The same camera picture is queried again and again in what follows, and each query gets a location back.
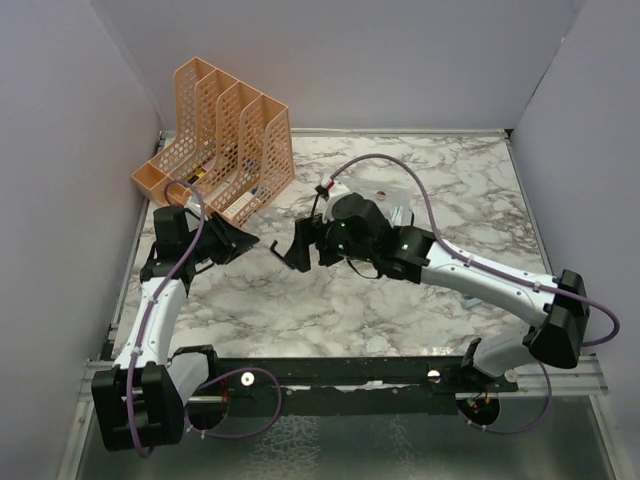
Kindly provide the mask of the clear plastic medicine box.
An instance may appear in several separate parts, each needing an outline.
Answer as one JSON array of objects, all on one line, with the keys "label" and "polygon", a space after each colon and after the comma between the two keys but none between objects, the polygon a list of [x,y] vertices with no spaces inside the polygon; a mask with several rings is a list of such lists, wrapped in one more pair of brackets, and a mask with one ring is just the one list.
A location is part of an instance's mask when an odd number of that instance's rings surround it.
[{"label": "clear plastic medicine box", "polygon": [[391,226],[412,225],[414,214],[410,207],[410,195],[407,188],[389,186],[381,181],[348,178],[345,182],[330,180],[328,176],[315,187],[316,192],[324,199],[326,206],[322,210],[322,221],[328,223],[335,220],[333,207],[351,194],[358,194],[365,200],[376,204]]}]

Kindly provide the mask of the clear teal sachet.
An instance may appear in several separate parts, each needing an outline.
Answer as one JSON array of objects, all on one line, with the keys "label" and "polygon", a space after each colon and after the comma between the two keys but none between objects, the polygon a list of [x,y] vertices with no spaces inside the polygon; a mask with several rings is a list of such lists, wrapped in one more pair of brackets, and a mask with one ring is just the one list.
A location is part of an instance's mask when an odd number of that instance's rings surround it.
[{"label": "clear teal sachet", "polygon": [[404,205],[397,205],[391,211],[390,223],[392,226],[409,225],[411,223],[412,212]]}]

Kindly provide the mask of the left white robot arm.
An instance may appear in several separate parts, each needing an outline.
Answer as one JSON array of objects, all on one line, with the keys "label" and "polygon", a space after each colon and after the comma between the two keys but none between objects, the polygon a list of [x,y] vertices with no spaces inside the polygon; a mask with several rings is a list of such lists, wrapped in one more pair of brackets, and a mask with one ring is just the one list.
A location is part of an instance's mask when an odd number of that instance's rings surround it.
[{"label": "left white robot arm", "polygon": [[170,349],[177,317],[200,265],[227,265],[250,251],[258,237],[213,214],[190,228],[193,212],[180,206],[153,213],[155,241],[140,271],[141,300],[130,335],[108,370],[91,383],[100,433],[111,452],[148,455],[183,435],[186,405],[194,392],[220,385],[210,345]]}]

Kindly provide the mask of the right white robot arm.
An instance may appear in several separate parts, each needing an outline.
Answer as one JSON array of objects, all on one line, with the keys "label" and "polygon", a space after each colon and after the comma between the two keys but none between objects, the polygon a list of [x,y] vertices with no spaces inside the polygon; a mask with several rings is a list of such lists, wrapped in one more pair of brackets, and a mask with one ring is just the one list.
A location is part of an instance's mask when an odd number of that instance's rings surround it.
[{"label": "right white robot arm", "polygon": [[432,232],[391,225],[373,201],[357,193],[331,202],[322,214],[298,219],[281,260],[307,272],[312,248],[322,266],[365,261],[378,276],[455,290],[520,318],[522,327],[470,343],[459,367],[469,390],[481,391],[506,371],[534,361],[560,369],[578,364],[589,311],[583,279],[575,272],[530,275],[497,263],[483,271],[471,258],[447,252]]}]

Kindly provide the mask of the peach plastic file organizer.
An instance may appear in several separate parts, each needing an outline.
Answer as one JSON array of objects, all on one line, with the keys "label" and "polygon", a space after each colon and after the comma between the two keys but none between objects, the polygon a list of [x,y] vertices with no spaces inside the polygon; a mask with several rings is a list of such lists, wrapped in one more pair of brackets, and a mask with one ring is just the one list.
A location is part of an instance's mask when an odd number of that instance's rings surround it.
[{"label": "peach plastic file organizer", "polygon": [[176,135],[132,179],[161,205],[197,190],[208,213],[242,227],[294,179],[289,109],[198,57],[173,79]]}]

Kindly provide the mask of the light blue clip item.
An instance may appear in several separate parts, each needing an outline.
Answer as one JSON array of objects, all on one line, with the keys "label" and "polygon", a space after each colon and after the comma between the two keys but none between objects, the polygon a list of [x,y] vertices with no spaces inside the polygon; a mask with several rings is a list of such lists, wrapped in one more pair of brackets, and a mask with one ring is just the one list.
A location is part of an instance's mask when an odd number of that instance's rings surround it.
[{"label": "light blue clip item", "polygon": [[478,298],[468,298],[463,301],[462,306],[465,309],[471,309],[471,308],[474,308],[475,306],[480,305],[481,303],[482,301]]}]

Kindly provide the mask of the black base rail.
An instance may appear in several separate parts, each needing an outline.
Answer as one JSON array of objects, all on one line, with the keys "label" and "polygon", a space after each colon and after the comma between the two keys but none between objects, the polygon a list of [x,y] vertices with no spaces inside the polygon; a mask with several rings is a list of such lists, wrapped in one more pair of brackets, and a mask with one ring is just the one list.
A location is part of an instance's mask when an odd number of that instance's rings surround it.
[{"label": "black base rail", "polygon": [[222,382],[195,394],[189,414],[282,416],[453,415],[456,396],[485,388],[464,377],[460,356],[218,358]]}]

